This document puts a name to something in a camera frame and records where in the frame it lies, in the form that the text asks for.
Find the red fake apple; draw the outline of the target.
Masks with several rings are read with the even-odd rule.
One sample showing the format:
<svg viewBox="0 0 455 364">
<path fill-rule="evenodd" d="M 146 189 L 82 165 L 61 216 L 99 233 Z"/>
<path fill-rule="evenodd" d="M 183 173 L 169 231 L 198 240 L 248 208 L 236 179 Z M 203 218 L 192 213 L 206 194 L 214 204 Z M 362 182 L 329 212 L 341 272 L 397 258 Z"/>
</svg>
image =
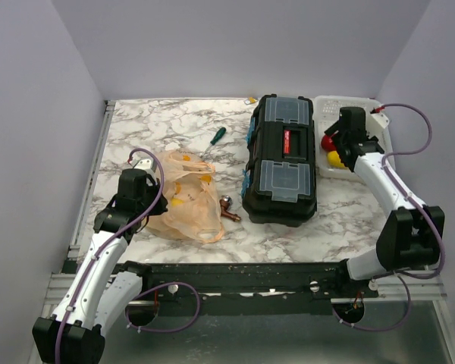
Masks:
<svg viewBox="0 0 455 364">
<path fill-rule="evenodd" d="M 326 152 L 333 152 L 336 150 L 336 146 L 334 145 L 332 138 L 328 135 L 324 135 L 321 138 L 321 147 Z"/>
</svg>

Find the yellow fake lemon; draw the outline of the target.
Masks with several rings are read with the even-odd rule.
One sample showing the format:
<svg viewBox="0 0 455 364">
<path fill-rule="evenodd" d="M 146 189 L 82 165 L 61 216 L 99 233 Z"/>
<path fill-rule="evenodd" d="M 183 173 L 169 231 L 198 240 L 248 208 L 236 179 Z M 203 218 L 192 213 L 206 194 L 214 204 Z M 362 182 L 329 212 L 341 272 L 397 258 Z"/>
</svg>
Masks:
<svg viewBox="0 0 455 364">
<path fill-rule="evenodd" d="M 327 153 L 327 161 L 328 164 L 332 168 L 338 168 L 338 169 L 347 169 L 345 164 L 341 161 L 339 154 L 337 151 L 330 151 Z"/>
</svg>

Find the orange translucent plastic bag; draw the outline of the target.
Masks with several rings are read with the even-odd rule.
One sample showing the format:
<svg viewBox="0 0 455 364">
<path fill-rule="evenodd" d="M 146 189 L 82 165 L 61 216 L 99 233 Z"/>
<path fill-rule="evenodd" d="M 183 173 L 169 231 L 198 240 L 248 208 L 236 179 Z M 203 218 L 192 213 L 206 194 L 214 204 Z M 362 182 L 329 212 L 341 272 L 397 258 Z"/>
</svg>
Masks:
<svg viewBox="0 0 455 364">
<path fill-rule="evenodd" d="M 158 155 L 164 170 L 167 211 L 149 216 L 147 230 L 169 240 L 215 243 L 224 236 L 215 166 L 198 155 L 170 150 Z"/>
</svg>

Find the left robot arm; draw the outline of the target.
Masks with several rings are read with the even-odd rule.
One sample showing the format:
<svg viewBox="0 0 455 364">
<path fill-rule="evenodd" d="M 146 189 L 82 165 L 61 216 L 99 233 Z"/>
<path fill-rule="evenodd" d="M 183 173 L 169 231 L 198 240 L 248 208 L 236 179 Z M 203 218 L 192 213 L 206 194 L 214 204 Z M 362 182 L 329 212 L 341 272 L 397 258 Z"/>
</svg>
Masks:
<svg viewBox="0 0 455 364">
<path fill-rule="evenodd" d="M 121 172 L 118 191 L 94 219 L 89 249 L 67 293 L 49 317 L 33 325 L 42 362 L 98 363 L 106 334 L 128 300 L 152 293 L 152 279 L 142 273 L 125 272 L 120 283 L 107 283 L 142 221 L 166 212 L 162 189 L 163 178 L 150 169 Z"/>
</svg>

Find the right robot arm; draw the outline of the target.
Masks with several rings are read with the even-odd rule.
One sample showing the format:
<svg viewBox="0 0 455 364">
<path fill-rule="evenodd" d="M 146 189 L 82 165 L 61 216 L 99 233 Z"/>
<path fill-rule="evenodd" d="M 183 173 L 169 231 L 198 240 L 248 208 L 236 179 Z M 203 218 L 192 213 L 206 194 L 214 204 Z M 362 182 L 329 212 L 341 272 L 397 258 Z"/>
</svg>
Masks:
<svg viewBox="0 0 455 364">
<path fill-rule="evenodd" d="M 347 106 L 325 134 L 341 162 L 370 189 L 387 217 L 375 248 L 348 259 L 346 271 L 334 277 L 334 289 L 351 297 L 361 281 L 392 273 L 427 280 L 438 276 L 446 260 L 442 240 L 445 215 L 415 195 L 391 167 L 378 138 L 369 136 L 366 111 Z"/>
</svg>

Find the white plastic basket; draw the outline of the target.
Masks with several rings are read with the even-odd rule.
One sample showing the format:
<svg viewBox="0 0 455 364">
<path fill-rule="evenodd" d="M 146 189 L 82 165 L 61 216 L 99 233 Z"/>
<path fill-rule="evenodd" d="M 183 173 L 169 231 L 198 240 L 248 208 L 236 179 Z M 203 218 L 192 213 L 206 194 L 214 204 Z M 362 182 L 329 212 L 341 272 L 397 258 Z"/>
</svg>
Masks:
<svg viewBox="0 0 455 364">
<path fill-rule="evenodd" d="M 380 102 L 369 98 L 358 98 L 349 96 L 316 96 L 313 99 L 313 122 L 315 128 L 315 163 L 321 177 L 350 180 L 362 183 L 362 180 L 348 169 L 332 168 L 327 161 L 327 152 L 321 147 L 321 138 L 324 132 L 339 118 L 339 111 L 342 107 L 355 106 L 363 108 L 366 115 Z M 379 145 L 385 152 L 392 152 L 392 142 L 389 129 L 378 138 Z"/>
</svg>

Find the brown water tap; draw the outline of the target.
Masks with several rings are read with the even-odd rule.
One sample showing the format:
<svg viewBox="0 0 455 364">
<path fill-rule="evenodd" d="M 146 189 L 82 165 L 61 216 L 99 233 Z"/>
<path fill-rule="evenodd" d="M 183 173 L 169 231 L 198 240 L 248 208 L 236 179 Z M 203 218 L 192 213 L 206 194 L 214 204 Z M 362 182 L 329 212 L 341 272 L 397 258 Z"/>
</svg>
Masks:
<svg viewBox="0 0 455 364">
<path fill-rule="evenodd" d="M 240 222 L 241 217 L 237 214 L 231 213 L 230 208 L 232 205 L 232 198 L 227 195 L 221 196 L 219 199 L 219 205 L 221 208 L 221 217 L 228 218 L 234 222 Z"/>
</svg>

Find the black plastic toolbox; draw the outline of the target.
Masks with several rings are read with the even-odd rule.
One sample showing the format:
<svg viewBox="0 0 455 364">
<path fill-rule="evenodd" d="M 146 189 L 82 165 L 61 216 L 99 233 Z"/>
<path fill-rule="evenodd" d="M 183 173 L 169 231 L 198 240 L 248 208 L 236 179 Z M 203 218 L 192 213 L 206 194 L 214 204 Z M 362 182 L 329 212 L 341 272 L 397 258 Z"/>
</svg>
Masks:
<svg viewBox="0 0 455 364">
<path fill-rule="evenodd" d="M 246 135 L 242 206 L 251 222 L 298 228 L 317 210 L 315 131 L 310 99 L 265 95 Z"/>
</svg>

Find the small yellow object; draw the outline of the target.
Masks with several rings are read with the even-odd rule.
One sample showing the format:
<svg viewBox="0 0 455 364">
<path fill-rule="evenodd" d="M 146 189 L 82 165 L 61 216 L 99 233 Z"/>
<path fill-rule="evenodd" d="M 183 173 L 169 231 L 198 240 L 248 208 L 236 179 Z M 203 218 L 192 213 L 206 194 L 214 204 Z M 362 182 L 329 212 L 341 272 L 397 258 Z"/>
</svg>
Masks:
<svg viewBox="0 0 455 364">
<path fill-rule="evenodd" d="M 243 101 L 246 105 L 252 105 L 258 102 L 258 99 L 254 97 L 249 97 Z"/>
</svg>

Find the green handled screwdriver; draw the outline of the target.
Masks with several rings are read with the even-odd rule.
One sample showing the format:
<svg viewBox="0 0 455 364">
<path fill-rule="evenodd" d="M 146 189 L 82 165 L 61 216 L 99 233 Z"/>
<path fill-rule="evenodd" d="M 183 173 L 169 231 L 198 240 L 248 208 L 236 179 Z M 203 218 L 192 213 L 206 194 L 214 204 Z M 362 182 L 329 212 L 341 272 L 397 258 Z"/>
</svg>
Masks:
<svg viewBox="0 0 455 364">
<path fill-rule="evenodd" d="M 203 157 L 226 134 L 226 131 L 225 127 L 219 128 L 200 157 Z"/>
</svg>

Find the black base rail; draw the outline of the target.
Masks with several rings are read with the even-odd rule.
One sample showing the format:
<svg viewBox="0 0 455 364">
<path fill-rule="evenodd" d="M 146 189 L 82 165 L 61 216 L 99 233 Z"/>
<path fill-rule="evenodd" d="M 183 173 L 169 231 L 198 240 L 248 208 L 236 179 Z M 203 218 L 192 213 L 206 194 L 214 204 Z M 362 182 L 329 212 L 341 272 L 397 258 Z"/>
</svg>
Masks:
<svg viewBox="0 0 455 364">
<path fill-rule="evenodd" d="M 140 276 L 147 295 L 136 313 L 187 317 L 201 315 L 329 315 L 334 302 L 350 303 L 356 295 L 376 298 L 368 281 L 351 281 L 339 263 L 171 263 L 116 265 L 115 274 Z M 164 284 L 176 284 L 175 293 Z"/>
</svg>

